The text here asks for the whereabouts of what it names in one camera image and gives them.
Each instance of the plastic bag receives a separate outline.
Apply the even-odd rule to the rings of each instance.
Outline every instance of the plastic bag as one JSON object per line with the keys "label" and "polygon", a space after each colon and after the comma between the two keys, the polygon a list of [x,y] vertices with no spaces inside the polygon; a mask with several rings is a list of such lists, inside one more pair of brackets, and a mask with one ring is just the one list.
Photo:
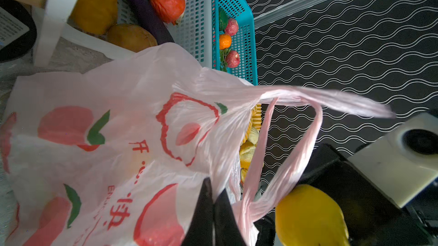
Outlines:
{"label": "plastic bag", "polygon": [[388,108],[338,91],[251,86],[201,68],[171,43],[86,74],[19,77],[0,128],[3,167],[18,200],[6,245],[179,245],[205,177],[213,198],[227,187],[232,200],[240,199],[238,151],[250,111],[271,101],[310,104],[317,116],[252,202],[270,105],[243,199],[233,205],[248,245],[257,234],[252,222],[293,188],[307,165],[320,105],[378,117],[390,117]]}

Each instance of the white plastic basket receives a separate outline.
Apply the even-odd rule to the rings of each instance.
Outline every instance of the white plastic basket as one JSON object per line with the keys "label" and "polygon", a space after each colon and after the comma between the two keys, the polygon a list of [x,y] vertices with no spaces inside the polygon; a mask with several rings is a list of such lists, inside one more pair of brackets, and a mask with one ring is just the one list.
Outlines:
{"label": "white plastic basket", "polygon": [[[138,24],[126,0],[118,0],[117,24]],[[167,28],[175,43],[192,54],[204,67],[211,68],[211,0],[187,0],[184,17],[178,26]],[[105,35],[81,32],[69,21],[61,35],[72,43],[103,53],[110,59],[131,57],[134,52],[106,42]]]}

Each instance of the basket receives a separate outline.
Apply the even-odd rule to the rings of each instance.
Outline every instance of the basket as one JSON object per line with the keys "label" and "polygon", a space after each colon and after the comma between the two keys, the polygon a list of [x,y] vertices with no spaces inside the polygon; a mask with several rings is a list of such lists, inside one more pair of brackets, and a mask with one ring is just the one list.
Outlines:
{"label": "basket", "polygon": [[[257,85],[254,17],[245,0],[187,0],[181,23],[178,26],[167,24],[167,29],[175,43],[192,54],[201,66],[220,69],[219,47],[216,46],[219,35],[215,34],[219,32],[219,21],[215,2],[239,24],[238,33],[232,37],[231,48],[239,53],[240,64],[236,68],[228,68],[228,73]],[[118,0],[117,4],[117,24],[138,24],[126,0]],[[65,25],[61,36],[75,44],[102,52],[111,59],[125,59],[134,54],[106,42],[105,35],[81,32],[71,21]]]}
{"label": "basket", "polygon": [[211,0],[211,13],[213,21],[212,31],[212,68],[220,70],[220,54],[217,42],[219,35],[219,7],[225,10],[228,17],[237,20],[239,31],[231,37],[231,49],[236,50],[240,56],[240,64],[236,68],[227,68],[227,72],[245,79],[253,85],[258,84],[257,58],[255,54],[254,16],[245,0]]}

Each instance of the yellow fruit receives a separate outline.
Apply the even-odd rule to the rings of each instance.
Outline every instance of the yellow fruit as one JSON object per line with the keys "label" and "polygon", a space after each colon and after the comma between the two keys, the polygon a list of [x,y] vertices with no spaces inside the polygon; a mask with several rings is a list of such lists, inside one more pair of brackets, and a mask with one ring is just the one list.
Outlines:
{"label": "yellow fruit", "polygon": [[257,146],[257,142],[258,142],[258,131],[255,127],[251,128],[251,131],[249,132],[248,135],[248,141],[252,142],[252,144],[254,144],[255,146]]}
{"label": "yellow fruit", "polygon": [[85,32],[105,34],[117,22],[117,0],[78,0],[70,18]]}
{"label": "yellow fruit", "polygon": [[280,201],[275,225],[284,246],[349,246],[341,208],[310,185],[298,185]]}
{"label": "yellow fruit", "polygon": [[250,141],[246,141],[242,146],[240,146],[239,157],[241,168],[249,168],[249,164],[254,156],[254,151],[255,145]]}
{"label": "yellow fruit", "polygon": [[261,105],[256,105],[252,111],[252,126],[260,131],[261,128]]}
{"label": "yellow fruit", "polygon": [[231,36],[228,34],[219,35],[219,49],[229,48],[231,46]]}
{"label": "yellow fruit", "polygon": [[249,126],[245,132],[244,140],[242,140],[242,143],[240,145],[244,144],[247,141],[249,133],[251,132],[251,127],[252,127],[252,120],[249,120]]}
{"label": "yellow fruit", "polygon": [[248,173],[248,169],[241,168],[240,169],[240,180],[242,183],[245,183],[246,174]]}
{"label": "yellow fruit", "polygon": [[141,26],[134,24],[117,24],[107,33],[107,41],[133,52],[156,46],[157,40]]}

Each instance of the blue plastic basket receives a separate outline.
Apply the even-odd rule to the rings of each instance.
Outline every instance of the blue plastic basket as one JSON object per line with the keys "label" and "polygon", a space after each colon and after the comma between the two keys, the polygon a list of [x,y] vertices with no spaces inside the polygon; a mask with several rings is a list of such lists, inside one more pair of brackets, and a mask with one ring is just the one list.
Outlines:
{"label": "blue plastic basket", "polygon": [[232,36],[231,49],[236,50],[240,56],[240,64],[236,68],[227,68],[228,73],[246,79],[253,85],[258,84],[257,79],[257,58],[255,55],[255,31],[254,16],[251,8],[245,0],[211,0],[212,12],[212,67],[220,70],[220,53],[217,42],[219,35],[219,8],[225,10],[228,17],[236,19],[239,24],[239,31]]}

